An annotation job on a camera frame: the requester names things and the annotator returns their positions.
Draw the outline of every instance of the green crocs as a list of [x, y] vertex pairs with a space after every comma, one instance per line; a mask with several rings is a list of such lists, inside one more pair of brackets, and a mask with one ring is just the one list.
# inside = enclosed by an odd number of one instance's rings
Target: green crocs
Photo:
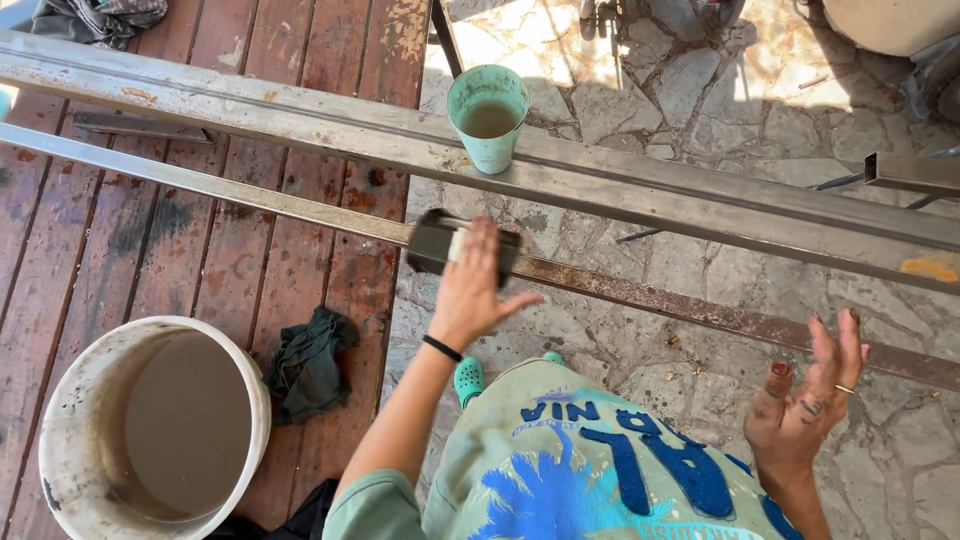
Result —
[[563, 356], [560, 356], [560, 353], [555, 353], [555, 352], [553, 352], [553, 351], [548, 351], [548, 352], [546, 352], [546, 353], [543, 353], [543, 359], [544, 359], [544, 360], [550, 360], [551, 362], [553, 362], [553, 363], [555, 363], [555, 364], [560, 364], [560, 365], [562, 365], [563, 367], [566, 367], [566, 362], [564, 362], [564, 357], [563, 357]]
[[483, 367], [473, 356], [467, 356], [457, 365], [453, 388], [460, 398], [460, 408], [467, 408], [467, 399], [483, 392]]

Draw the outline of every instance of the white bucket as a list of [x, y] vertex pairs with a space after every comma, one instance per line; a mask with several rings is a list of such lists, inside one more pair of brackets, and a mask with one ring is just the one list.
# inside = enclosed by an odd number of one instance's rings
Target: white bucket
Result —
[[[123, 421], [117, 419], [125, 418], [140, 373], [158, 351], [185, 332], [209, 336], [233, 359], [250, 397], [252, 429], [246, 463], [223, 506], [191, 521], [169, 523], [150, 519], [118, 499], [109, 481], [118, 474], [117, 465], [105, 452], [104, 440]], [[148, 317], [98, 339], [57, 385], [40, 431], [40, 480], [54, 517], [75, 540], [201, 539], [240, 501], [269, 435], [267, 388], [246, 352], [222, 332], [195, 319]]]

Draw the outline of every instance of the black cloth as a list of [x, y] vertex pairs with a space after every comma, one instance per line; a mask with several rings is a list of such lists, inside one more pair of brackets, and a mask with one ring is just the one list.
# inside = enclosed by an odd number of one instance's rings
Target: black cloth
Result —
[[334, 357], [358, 342], [353, 323], [325, 307], [314, 309], [309, 323], [281, 330], [280, 350], [263, 376], [270, 392], [281, 399], [274, 423], [298, 424], [345, 400], [350, 387]]
[[337, 479], [324, 480], [306, 496], [293, 517], [270, 534], [246, 518], [231, 516], [205, 540], [321, 540], [338, 485]]
[[137, 28], [151, 28], [167, 13], [167, 0], [41, 0], [27, 32], [118, 51]]

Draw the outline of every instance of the sanding block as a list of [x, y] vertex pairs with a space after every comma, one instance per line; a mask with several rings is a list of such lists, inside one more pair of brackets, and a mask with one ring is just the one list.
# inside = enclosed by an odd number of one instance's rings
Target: sanding block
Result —
[[[407, 264], [415, 272], [441, 275], [448, 260], [457, 260], [470, 222], [445, 209], [431, 209], [420, 218], [410, 234]], [[518, 233], [499, 230], [500, 253], [497, 254], [497, 286], [503, 287], [523, 248]]]

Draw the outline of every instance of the wooden table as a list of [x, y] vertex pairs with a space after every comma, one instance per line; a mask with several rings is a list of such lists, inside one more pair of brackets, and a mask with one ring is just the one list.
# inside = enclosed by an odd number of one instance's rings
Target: wooden table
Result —
[[[428, 28], [423, 0], [170, 0], [131, 51], [225, 73], [416, 108]], [[21, 93], [9, 122], [402, 220], [408, 178], [238, 137], [214, 145], [87, 134], [83, 103]], [[149, 315], [194, 316], [261, 365], [282, 327], [323, 304], [357, 325], [341, 369], [345, 406], [274, 428], [236, 513], [266, 529], [338, 478], [378, 407], [398, 249], [219, 204], [111, 171], [0, 146], [0, 518], [5, 539], [63, 538], [44, 501], [43, 407], [91, 342]]]

